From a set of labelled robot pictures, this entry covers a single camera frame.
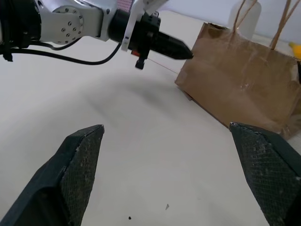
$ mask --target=white wall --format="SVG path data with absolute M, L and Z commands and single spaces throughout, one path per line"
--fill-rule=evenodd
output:
M 230 10 L 238 0 L 170 0 L 163 9 L 205 21 L 227 25 Z M 256 33 L 272 37 L 275 35 L 283 13 L 285 0 L 259 0 L 262 13 Z M 301 4 L 287 22 L 280 39 L 301 43 Z

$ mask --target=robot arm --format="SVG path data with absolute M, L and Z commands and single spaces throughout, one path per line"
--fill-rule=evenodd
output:
M 12 61 L 13 48 L 33 41 L 71 44 L 84 36 L 121 44 L 129 20 L 130 13 L 117 9 L 114 0 L 0 0 L 0 53 Z M 144 13 L 133 25 L 126 47 L 139 57 L 139 69 L 150 50 L 173 59 L 193 57 L 182 41 L 159 32 L 160 22 Z

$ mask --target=paper bag handle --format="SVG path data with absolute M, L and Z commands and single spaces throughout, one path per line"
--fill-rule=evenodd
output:
M 235 18 L 234 25 L 233 25 L 233 32 L 236 32 L 237 28 L 241 25 L 241 23 L 243 22 L 243 20 L 246 18 L 246 15 L 248 15 L 248 13 L 250 12 L 250 10 L 256 4 L 257 0 L 253 0 L 251 6 L 248 8 L 248 10 L 245 12 L 245 14 L 242 16 L 242 18 L 238 22 L 240 11 L 241 11 L 242 7 L 244 6 L 245 2 L 246 2 L 246 0 L 242 1 L 241 5 L 239 7 L 239 10 L 238 10 L 238 12 L 236 14 L 236 18 Z
M 287 14 L 288 9 L 291 5 L 291 1 L 292 0 L 286 0 L 286 5 L 279 23 L 279 27 L 277 30 L 277 33 L 275 34 L 271 44 L 270 44 L 270 48 L 271 49 L 275 49 L 277 42 L 279 40 L 280 34 L 284 28 L 284 26 L 286 25 L 287 21 L 289 20 L 289 18 L 291 17 L 291 15 L 293 14 L 293 12 L 295 11 L 295 9 L 297 8 L 298 4 L 300 3 L 301 0 L 297 0 L 296 3 L 294 4 L 294 6 L 292 7 L 291 11 Z

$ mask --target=paper bag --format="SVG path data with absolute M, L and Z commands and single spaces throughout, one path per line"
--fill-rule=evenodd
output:
M 236 121 L 288 138 L 300 128 L 296 119 L 301 124 L 301 85 L 297 61 L 274 48 L 292 11 L 285 9 L 270 48 L 240 36 L 238 16 L 233 30 L 204 24 L 175 83 L 226 126 Z

